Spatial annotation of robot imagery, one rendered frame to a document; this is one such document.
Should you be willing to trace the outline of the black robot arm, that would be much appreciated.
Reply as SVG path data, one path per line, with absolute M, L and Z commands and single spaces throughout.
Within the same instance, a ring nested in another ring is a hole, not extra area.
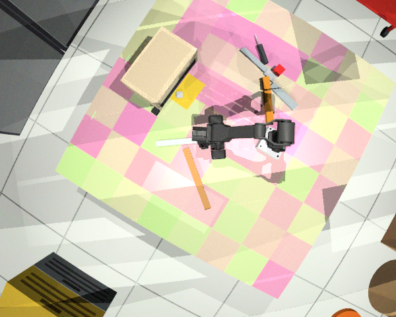
M 268 132 L 268 138 L 266 138 L 266 125 L 272 122 L 278 122 L 277 130 Z M 208 149 L 210 145 L 221 145 L 240 138 L 264 139 L 267 142 L 265 144 L 272 151 L 284 152 L 286 147 L 294 144 L 295 123 L 288 119 L 274 119 L 267 123 L 255 123 L 255 125 L 231 126 L 215 122 L 207 123 L 206 127 L 192 127 L 191 140 L 197 141 L 201 149 Z

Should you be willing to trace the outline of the red cube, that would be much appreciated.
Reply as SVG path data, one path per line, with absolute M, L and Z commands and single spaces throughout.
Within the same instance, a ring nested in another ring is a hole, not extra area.
M 273 73 L 276 75 L 276 76 L 280 76 L 281 74 L 282 74 L 282 72 L 285 70 L 285 68 L 281 65 L 281 64 L 278 64 L 277 65 L 277 67 L 275 67 L 275 69 L 273 70 Z

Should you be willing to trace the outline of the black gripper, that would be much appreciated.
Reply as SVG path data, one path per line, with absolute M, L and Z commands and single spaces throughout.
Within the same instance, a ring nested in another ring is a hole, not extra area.
M 219 116 L 209 116 L 209 123 L 215 123 L 215 122 L 222 122 L 223 121 L 223 116 L 219 115 Z M 211 145 L 211 149 L 214 151 L 211 151 L 211 158 L 213 160 L 215 159 L 225 159 L 226 158 L 226 149 L 224 143 L 221 145 Z M 223 150 L 220 150 L 223 149 Z

